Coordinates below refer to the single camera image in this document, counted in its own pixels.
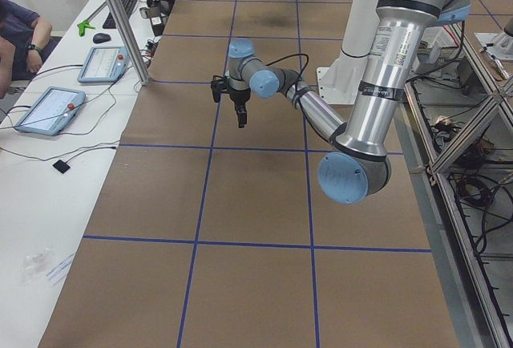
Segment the black mouse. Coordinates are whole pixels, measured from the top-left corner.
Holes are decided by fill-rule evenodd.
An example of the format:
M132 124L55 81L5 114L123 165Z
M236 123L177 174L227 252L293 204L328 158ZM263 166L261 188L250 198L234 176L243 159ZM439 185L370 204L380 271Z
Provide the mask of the black mouse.
M95 34L95 36L93 37L94 43L104 43L104 42L109 42L110 40L111 40L111 36L106 33L98 33L98 34Z

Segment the black keyboard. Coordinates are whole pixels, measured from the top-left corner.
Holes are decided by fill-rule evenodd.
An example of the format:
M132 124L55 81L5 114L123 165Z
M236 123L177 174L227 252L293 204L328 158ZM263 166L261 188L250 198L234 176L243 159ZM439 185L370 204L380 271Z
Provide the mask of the black keyboard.
M127 12L127 16L130 18L131 13L135 9L135 5L137 4L139 0L121 0L121 3L123 3L123 8ZM115 20L112 18L112 14L109 13L107 16L107 19L105 20L105 23L103 24L104 29L115 29Z

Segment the black connector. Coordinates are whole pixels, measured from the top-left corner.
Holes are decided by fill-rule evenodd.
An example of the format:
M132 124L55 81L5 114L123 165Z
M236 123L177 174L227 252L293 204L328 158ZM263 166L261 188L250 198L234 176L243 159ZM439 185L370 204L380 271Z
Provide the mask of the black connector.
M62 174L64 174L65 172L67 172L68 170L70 170L71 166L68 165L66 162L64 162L63 160L59 160L57 161L55 164L52 165L54 168L56 168L57 170L59 170Z

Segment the tablet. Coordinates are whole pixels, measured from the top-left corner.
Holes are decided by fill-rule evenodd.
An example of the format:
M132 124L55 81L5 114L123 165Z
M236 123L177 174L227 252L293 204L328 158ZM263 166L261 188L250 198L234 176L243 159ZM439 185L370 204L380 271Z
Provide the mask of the tablet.
M86 93L48 87L27 113L16 123L19 132L55 136L63 130L81 108Z
M92 47L77 80L80 83L110 83L125 71L128 63L126 47Z

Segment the person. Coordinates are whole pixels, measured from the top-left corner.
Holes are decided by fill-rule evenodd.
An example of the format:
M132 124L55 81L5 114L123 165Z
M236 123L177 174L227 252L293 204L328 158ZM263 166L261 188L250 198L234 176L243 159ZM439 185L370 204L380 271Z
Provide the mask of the person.
M12 81L35 77L57 46L51 29L51 23L34 11L0 0L0 99Z

